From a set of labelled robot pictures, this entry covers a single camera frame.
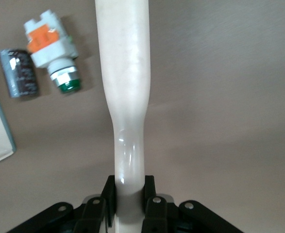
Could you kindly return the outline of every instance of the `capacitor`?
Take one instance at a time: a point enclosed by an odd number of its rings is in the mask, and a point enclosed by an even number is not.
[[[33,62],[27,51],[21,49],[0,50],[0,62],[10,97],[38,94]]]

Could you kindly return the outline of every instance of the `screw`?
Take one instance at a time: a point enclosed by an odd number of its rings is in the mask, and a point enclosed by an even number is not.
[[[59,208],[58,208],[58,211],[64,211],[64,210],[66,210],[67,208],[63,205],[63,206],[60,206]]]
[[[162,200],[158,197],[153,198],[153,202],[160,203]]]
[[[190,202],[187,202],[184,206],[186,207],[186,209],[189,209],[189,210],[194,208],[194,205]]]
[[[93,204],[94,204],[94,205],[99,204],[99,203],[100,203],[100,200],[98,200],[98,199],[96,199],[96,200],[93,201]]]

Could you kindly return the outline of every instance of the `beige table surface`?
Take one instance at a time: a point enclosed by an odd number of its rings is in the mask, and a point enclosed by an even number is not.
[[[0,0],[0,49],[51,9],[80,57],[83,89],[0,102],[17,152],[0,162],[0,233],[59,202],[77,207],[114,173],[93,0]],[[150,0],[146,174],[247,233],[285,232],[285,0]]]

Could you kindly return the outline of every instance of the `green button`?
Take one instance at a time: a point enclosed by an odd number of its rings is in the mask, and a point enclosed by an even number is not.
[[[75,79],[59,86],[62,93],[68,93],[81,89],[80,80]]]

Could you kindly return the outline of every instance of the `plastic rod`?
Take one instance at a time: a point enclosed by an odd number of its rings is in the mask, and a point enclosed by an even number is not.
[[[143,127],[150,95],[148,0],[96,0],[104,92],[114,128],[117,233],[141,232]]]

